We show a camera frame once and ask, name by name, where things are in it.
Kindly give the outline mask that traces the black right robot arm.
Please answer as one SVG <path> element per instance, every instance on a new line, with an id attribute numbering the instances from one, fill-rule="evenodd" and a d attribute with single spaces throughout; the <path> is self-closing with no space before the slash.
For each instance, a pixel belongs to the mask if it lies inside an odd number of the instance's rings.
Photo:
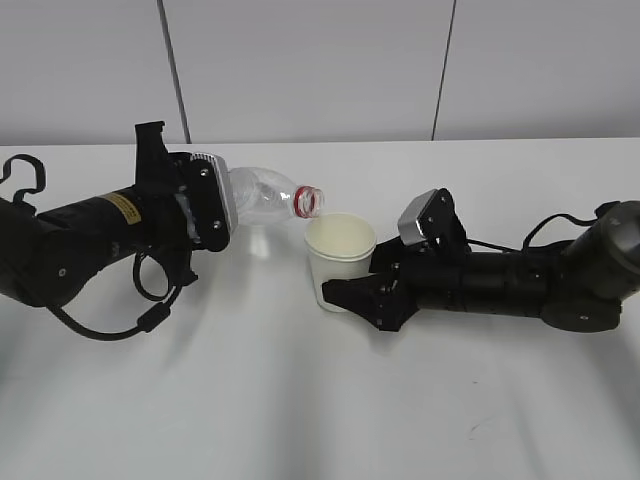
<path id="1" fill-rule="evenodd" d="M 415 199 L 398 221 L 398 237 L 376 246 L 367 275 L 330 279 L 324 300 L 397 332 L 416 312 L 539 318 L 564 331 L 618 327 L 622 303 L 639 291 L 639 204 L 601 205 L 578 238 L 519 249 L 472 250 L 445 189 Z"/>

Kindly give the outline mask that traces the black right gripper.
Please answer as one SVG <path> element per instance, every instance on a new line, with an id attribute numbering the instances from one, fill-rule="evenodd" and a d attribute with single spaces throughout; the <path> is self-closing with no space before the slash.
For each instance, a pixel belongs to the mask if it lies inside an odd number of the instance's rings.
<path id="1" fill-rule="evenodd" d="M 442 309 L 459 287 L 470 254 L 467 235 L 439 234 L 415 245 L 399 237 L 379 244 L 371 260 L 372 276 L 322 284 L 324 300 L 367 320 L 383 332 L 399 332 L 430 302 Z"/>

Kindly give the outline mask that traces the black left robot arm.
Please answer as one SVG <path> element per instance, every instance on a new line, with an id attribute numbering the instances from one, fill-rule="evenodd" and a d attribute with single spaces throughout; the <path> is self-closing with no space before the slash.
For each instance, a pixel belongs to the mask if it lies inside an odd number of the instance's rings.
<path id="1" fill-rule="evenodd" d="M 185 155 L 171 154 L 161 121 L 138 124 L 133 185 L 37 213 L 25 191 L 1 203 L 1 293 L 64 306 L 98 272 L 137 253 L 179 273 L 192 241 L 177 196 Z"/>

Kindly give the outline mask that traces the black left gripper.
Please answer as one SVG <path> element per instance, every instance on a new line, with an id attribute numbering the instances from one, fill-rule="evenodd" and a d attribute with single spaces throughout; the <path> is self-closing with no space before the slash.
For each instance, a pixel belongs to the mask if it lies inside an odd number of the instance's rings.
<path id="1" fill-rule="evenodd" d="M 188 221 L 178 201 L 186 186 L 189 155 L 168 153 L 163 141 L 164 121 L 135 125 L 134 189 L 143 206 L 146 238 L 144 254 L 159 263 L 171 288 L 193 283 L 190 267 L 192 241 Z"/>

